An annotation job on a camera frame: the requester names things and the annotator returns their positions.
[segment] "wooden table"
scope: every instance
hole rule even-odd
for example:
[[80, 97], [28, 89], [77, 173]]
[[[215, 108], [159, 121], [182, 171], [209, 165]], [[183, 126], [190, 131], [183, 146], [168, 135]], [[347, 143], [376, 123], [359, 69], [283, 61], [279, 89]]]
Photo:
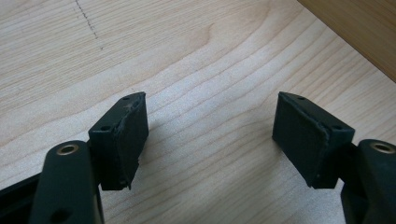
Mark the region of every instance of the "wooden table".
[[150, 134], [106, 223], [345, 222], [343, 184], [308, 188], [272, 140], [279, 91], [396, 143], [395, 83], [296, 1], [1, 4], [0, 189], [137, 91]]

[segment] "pencil mark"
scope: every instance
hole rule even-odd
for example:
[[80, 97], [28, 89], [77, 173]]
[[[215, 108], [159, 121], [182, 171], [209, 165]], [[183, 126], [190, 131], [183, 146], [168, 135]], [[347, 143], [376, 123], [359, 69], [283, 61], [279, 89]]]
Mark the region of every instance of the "pencil mark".
[[91, 21], [88, 19], [87, 15], [85, 14], [84, 10], [82, 9], [81, 5], [79, 4], [78, 0], [75, 0], [76, 4], [79, 8], [79, 10], [81, 11], [81, 14], [84, 16], [85, 21], [87, 21], [88, 26], [90, 27], [90, 30], [92, 31], [93, 35], [95, 36], [95, 39], [98, 38], [98, 35], [96, 34], [95, 30], [94, 30], [94, 26], [91, 24]]

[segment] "black plastic arm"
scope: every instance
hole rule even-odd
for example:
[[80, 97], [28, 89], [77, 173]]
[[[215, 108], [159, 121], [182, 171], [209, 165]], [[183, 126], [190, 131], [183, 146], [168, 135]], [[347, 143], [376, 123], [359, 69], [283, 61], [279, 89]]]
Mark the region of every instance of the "black plastic arm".
[[333, 189], [338, 178], [347, 223], [396, 223], [396, 146], [363, 140], [306, 98], [280, 92], [273, 138], [309, 187]]
[[1, 190], [0, 223], [103, 223], [98, 185], [131, 187], [149, 135], [145, 95], [122, 97], [92, 126], [87, 143], [61, 143], [41, 174]]

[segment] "screw hole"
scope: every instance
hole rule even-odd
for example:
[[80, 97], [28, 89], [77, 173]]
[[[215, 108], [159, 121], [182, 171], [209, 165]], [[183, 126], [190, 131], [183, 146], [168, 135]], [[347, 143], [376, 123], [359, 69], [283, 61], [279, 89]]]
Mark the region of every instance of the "screw hole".
[[78, 150], [78, 145], [67, 145], [64, 147], [59, 148], [56, 153], [60, 156], [65, 156], [72, 154], [73, 152]]
[[389, 147], [387, 145], [381, 144], [381, 143], [374, 143], [371, 144], [372, 148], [382, 152], [382, 153], [387, 153], [387, 154], [393, 154], [396, 152], [396, 150], [393, 147]]
[[72, 213], [70, 211], [61, 208], [52, 213], [49, 221], [51, 223], [62, 223], [69, 219], [71, 215]]
[[101, 131], [108, 131], [108, 130], [110, 130], [110, 126], [102, 126], [101, 128], [100, 128], [100, 130]]
[[336, 130], [342, 130], [343, 129], [343, 127], [341, 127], [341, 126], [339, 126], [339, 125], [333, 125], [332, 126], [334, 129], [336, 129]]

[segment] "wooden surface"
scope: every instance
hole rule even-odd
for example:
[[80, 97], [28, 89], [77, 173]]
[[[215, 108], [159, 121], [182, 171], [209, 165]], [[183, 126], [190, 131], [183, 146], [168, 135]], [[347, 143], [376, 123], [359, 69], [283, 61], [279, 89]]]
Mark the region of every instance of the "wooden surface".
[[2, 1], [0, 189], [123, 95], [150, 134], [107, 223], [343, 223], [271, 139], [277, 93], [396, 144], [396, 85], [296, 1]]
[[396, 1], [299, 2], [396, 82]]

